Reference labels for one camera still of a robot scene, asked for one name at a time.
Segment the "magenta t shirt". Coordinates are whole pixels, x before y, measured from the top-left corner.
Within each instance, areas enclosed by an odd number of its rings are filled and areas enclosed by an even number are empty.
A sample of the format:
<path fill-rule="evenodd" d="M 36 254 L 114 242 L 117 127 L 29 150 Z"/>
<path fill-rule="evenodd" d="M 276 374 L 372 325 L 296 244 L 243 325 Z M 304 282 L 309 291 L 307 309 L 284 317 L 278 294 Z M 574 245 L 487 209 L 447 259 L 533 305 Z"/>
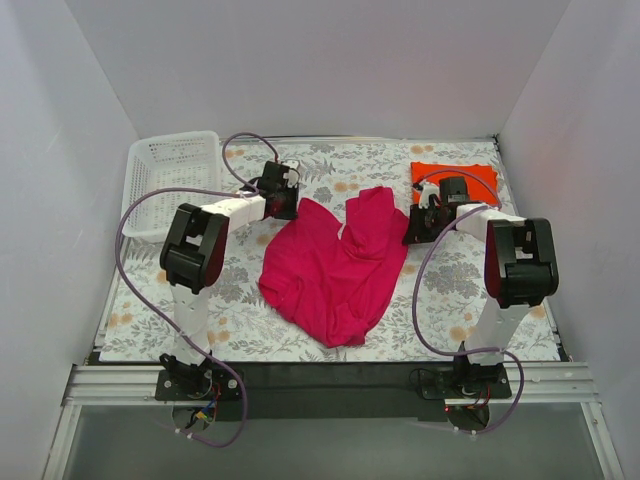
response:
<path fill-rule="evenodd" d="M 360 346 L 389 306 L 408 247 L 389 187 L 364 189 L 340 222 L 304 198 L 267 246 L 259 290 L 286 321 L 328 348 Z"/>

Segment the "white plastic basket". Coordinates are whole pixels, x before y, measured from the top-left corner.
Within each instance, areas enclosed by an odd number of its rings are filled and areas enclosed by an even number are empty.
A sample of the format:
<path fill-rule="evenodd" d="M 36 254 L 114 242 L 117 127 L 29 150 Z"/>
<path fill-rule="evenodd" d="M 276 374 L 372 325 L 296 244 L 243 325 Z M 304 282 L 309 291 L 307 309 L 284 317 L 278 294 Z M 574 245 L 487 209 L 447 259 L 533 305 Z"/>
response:
<path fill-rule="evenodd" d="M 182 187 L 219 191 L 222 160 L 219 137 L 213 131 L 154 136 L 129 148 L 122 209 L 149 192 Z M 213 202 L 207 195 L 167 192 L 142 202 L 129 216 L 123 234 L 147 242 L 163 242 L 179 205 Z"/>

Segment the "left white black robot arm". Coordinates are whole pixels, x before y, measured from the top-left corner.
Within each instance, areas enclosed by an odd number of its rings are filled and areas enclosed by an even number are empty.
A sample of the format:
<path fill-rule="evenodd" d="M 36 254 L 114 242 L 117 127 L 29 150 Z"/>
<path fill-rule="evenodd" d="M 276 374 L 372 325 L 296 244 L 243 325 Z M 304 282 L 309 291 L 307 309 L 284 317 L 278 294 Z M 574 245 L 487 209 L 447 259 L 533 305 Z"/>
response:
<path fill-rule="evenodd" d="M 178 326 L 172 352 L 160 363 L 168 380 L 193 400 L 213 387 L 208 341 L 209 299 L 224 263 L 229 234 L 266 218 L 297 217 L 301 175 L 297 161 L 269 161 L 263 173 L 232 197 L 213 204 L 178 207 L 160 255 L 171 287 Z"/>

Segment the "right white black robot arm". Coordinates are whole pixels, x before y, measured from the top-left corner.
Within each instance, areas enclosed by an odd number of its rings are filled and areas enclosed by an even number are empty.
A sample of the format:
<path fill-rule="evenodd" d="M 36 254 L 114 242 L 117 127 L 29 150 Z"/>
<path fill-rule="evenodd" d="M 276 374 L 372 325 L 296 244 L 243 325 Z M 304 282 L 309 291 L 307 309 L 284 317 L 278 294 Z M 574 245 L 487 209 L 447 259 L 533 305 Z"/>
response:
<path fill-rule="evenodd" d="M 415 381 L 426 399 L 507 398 L 504 361 L 515 357 L 508 345 L 524 318 L 558 289 L 551 225 L 474 200 L 466 174 L 455 169 L 445 174 L 435 187 L 426 177 L 414 182 L 419 199 L 410 208 L 403 242 L 434 250 L 453 231 L 483 242 L 488 298 L 475 331 L 448 353 L 450 363 L 418 369 Z"/>

